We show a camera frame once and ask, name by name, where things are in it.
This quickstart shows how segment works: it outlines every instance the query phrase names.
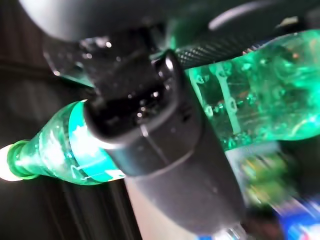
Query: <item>bottle label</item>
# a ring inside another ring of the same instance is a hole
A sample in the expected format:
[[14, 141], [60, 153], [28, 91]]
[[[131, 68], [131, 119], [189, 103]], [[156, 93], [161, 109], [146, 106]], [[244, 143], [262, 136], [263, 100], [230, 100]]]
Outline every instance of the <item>bottle label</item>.
[[275, 207], [287, 240], [320, 239], [320, 201], [299, 202], [292, 199]]
[[95, 138], [88, 131], [84, 119], [84, 101], [76, 104], [69, 119], [69, 141], [78, 166], [74, 171], [84, 171], [98, 182], [107, 182], [125, 177], [124, 173], [115, 165], [111, 156], [100, 148]]

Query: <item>bottle neck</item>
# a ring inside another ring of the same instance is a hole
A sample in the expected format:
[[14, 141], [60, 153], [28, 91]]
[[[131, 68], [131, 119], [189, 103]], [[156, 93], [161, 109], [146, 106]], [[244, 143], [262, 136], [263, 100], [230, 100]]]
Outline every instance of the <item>bottle neck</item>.
[[7, 163], [11, 172], [21, 179], [34, 179], [38, 175], [33, 174], [27, 171], [24, 166], [23, 162], [21, 161], [21, 151], [23, 147], [28, 143], [27, 140], [21, 140], [13, 144], [7, 154]]

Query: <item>bottle cap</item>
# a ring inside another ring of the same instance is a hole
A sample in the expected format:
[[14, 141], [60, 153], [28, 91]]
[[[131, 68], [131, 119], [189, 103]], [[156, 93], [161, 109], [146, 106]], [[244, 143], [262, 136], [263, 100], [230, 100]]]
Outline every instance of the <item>bottle cap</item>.
[[20, 181], [23, 178], [14, 175], [8, 165], [7, 155], [11, 146], [12, 144], [0, 149], [0, 178], [10, 182]]

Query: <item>black mount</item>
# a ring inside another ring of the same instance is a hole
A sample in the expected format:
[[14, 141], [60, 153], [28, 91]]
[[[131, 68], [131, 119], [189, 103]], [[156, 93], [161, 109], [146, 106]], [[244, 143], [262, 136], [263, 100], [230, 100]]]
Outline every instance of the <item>black mount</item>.
[[150, 60], [145, 39], [52, 39], [49, 62], [61, 75], [80, 66], [94, 85], [85, 122], [119, 169], [175, 223], [212, 235], [242, 219], [238, 183], [175, 54]]

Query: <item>dark background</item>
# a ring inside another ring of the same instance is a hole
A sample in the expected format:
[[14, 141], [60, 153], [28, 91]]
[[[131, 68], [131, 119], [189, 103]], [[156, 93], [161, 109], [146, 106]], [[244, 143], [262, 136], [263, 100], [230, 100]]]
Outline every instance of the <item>dark background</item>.
[[[42, 32], [18, 1], [0, 1], [0, 148], [32, 138], [63, 106], [91, 90], [53, 76]], [[99, 186], [54, 178], [0, 180], [2, 240], [139, 240], [122, 180]]]

